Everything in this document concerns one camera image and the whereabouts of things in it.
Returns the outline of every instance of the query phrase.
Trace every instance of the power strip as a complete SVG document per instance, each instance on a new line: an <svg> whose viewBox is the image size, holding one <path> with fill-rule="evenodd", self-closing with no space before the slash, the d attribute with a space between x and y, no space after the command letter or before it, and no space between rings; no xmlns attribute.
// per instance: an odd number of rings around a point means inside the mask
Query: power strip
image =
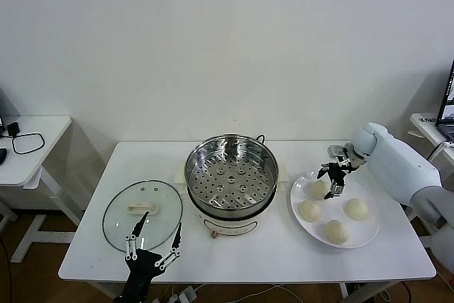
<svg viewBox="0 0 454 303"><path fill-rule="evenodd" d="M169 298L168 302L163 303L191 303L197 298L197 294L194 291L192 285L188 286L186 289L180 292L180 294L174 294ZM155 298L152 303L160 303L160 301Z"/></svg>

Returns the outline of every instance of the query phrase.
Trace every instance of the laptop screen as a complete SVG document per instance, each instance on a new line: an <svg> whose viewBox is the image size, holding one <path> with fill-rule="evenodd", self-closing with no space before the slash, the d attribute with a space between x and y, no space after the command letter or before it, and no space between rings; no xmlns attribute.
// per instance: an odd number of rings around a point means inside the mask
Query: laptop screen
<svg viewBox="0 0 454 303"><path fill-rule="evenodd" d="M454 124L454 61L449 74L448 86L443 97L440 112L438 113L438 124Z"/></svg>

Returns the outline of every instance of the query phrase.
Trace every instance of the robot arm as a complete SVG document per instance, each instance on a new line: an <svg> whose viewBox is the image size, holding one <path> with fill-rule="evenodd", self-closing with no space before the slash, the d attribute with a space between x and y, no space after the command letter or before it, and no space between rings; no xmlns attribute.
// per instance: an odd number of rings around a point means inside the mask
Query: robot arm
<svg viewBox="0 0 454 303"><path fill-rule="evenodd" d="M431 163L376 123L366 123L344 146L330 145L328 154L330 162L319 172L319 177L327 172L331 180L326 199L341 195L343 177L365 163L388 194L407 206L420 189L441 187L438 170Z"/></svg>
<svg viewBox="0 0 454 303"><path fill-rule="evenodd" d="M344 177L368 163L390 197L440 228L433 236L432 251L454 272L454 193L441 186L438 170L429 161L376 123L366 123L344 146L330 145L328 154L330 162L322 165L318 176L328 173L331 180L325 199L341 195Z"/></svg>

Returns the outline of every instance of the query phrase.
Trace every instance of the white plate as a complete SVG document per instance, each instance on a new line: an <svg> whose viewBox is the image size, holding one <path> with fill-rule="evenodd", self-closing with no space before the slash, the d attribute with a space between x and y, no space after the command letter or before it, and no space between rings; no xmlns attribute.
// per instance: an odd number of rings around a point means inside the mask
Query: white plate
<svg viewBox="0 0 454 303"><path fill-rule="evenodd" d="M352 177L348 178L348 183L340 197L334 197L327 200L317 200L309 191L308 184L317 181L316 172L304 173L299 176L293 184L290 192L290 205L293 214L299 224L322 243L328 244L335 248L359 248L369 243L378 232L380 226L378 209L374 199L358 184ZM369 216L363 221L351 219L345 212L344 206L350 199L361 199L369 206ZM299 215L298 205L304 200L312 200L320 206L321 218L313 223L304 220ZM336 244L330 241L324 234L325 224L331 220L339 220L344 223L350 234L350 239L342 244Z"/></svg>

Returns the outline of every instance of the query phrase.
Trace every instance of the wooden floor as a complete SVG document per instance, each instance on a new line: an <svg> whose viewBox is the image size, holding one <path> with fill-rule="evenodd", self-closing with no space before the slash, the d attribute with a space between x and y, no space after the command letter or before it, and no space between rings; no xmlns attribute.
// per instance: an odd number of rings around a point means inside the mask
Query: wooden floor
<svg viewBox="0 0 454 303"><path fill-rule="evenodd" d="M9 223L4 229L3 238L9 255L14 252L26 229L33 220L30 214L22 214L15 223ZM421 223L415 219L415 229L420 235L425 234ZM45 231L75 231L75 226L69 219L60 214L50 215L42 230ZM15 303L75 303L111 302L104 294L98 292L91 285L83 282L66 282L58 277L58 268L62 262L68 245L57 244L33 244L27 256L21 264L11 264L13 301ZM0 302L8 302L8 281L6 259L0 251ZM441 265L434 261L442 275L449 280L452 276ZM448 289L439 276L432 280L408 281L406 282L411 290L412 302L454 302L454 294ZM180 292L186 285L155 285L150 288L148 301L154 298L161 298L166 302L174 293ZM243 297L247 294L267 289L268 285L207 285L198 292L197 303L219 302L226 303ZM304 303L316 302L338 302L342 296L339 286L335 284L323 285L286 285L300 297ZM392 302L408 302L409 296L402 283L389 289ZM383 302L380 296L375 297L376 302ZM242 302L288 302L298 301L290 293L273 289L260 296L244 299Z"/></svg>

